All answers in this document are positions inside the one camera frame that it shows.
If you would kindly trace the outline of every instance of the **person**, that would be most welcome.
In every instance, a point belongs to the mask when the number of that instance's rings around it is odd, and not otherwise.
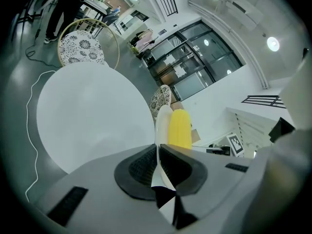
[[[59,30],[62,32],[73,20],[84,0],[59,0],[51,17],[46,30],[44,43],[50,43],[58,39],[58,32],[54,35],[59,19],[64,14],[64,22]]]
[[[117,15],[120,12],[120,8],[121,8],[121,6],[118,5],[117,8],[112,11],[112,15],[114,15],[114,16]]]

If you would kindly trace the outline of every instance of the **round table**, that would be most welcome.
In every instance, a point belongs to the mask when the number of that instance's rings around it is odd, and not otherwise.
[[[155,140],[138,89],[118,71],[93,62],[69,64],[49,78],[38,100],[37,126],[47,153],[67,173]]]

